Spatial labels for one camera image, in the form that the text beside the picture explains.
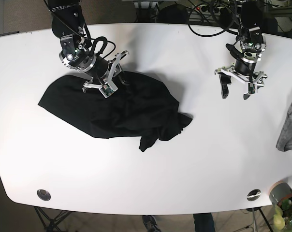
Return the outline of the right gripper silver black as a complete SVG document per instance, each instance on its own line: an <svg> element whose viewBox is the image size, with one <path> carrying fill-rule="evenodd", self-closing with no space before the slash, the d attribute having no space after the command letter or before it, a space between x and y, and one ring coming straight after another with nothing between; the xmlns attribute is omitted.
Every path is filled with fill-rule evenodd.
<svg viewBox="0 0 292 232"><path fill-rule="evenodd" d="M94 64L91 63L86 69L82 70L91 77L89 81L84 82L82 91L86 93L88 89L98 89L105 98L109 98L118 90L118 87L113 82L115 77L118 77L122 85L129 86L130 82L126 79L120 65L120 61L129 54L125 50L122 53L117 53L112 60L96 57L93 60Z"/></svg>

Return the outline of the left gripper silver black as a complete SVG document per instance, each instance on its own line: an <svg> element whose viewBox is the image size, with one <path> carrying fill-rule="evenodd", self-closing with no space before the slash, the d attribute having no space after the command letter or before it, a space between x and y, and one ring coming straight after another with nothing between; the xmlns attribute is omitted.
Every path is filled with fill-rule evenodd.
<svg viewBox="0 0 292 232"><path fill-rule="evenodd" d="M215 74L219 75L223 99L229 95L228 85L232 83L232 78L244 84L244 100L247 100L251 95L256 94L258 89L264 87L264 79L267 79L267 75L263 71L254 71L256 63L257 60L241 58L230 66L223 66L215 70Z"/></svg>

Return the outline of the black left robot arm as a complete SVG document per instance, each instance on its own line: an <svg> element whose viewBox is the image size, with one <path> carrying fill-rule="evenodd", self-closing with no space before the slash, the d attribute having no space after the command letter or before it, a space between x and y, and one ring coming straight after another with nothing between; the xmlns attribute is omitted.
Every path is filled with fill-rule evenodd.
<svg viewBox="0 0 292 232"><path fill-rule="evenodd" d="M228 85L234 78L244 84L243 98L246 100L264 87L264 80L267 79L263 71L255 71L257 62L266 50L266 38L261 30L263 13L255 1L237 0L236 3L233 21L238 25L236 42L240 44L240 49L235 44L226 44L235 63L216 69L215 74L219 75L222 98L228 97Z"/></svg>

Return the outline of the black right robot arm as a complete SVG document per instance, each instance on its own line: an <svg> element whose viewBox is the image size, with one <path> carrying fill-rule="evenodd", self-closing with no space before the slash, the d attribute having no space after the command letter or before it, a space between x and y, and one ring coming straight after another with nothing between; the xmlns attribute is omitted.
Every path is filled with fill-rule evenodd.
<svg viewBox="0 0 292 232"><path fill-rule="evenodd" d="M90 76L83 84L83 92L95 88L105 98L110 97L118 90L113 78L123 72L120 61L129 52L117 53L112 60L105 59L102 54L110 41L104 36L91 37L80 1L46 0L44 3L53 18L52 32L60 40L62 64Z"/></svg>

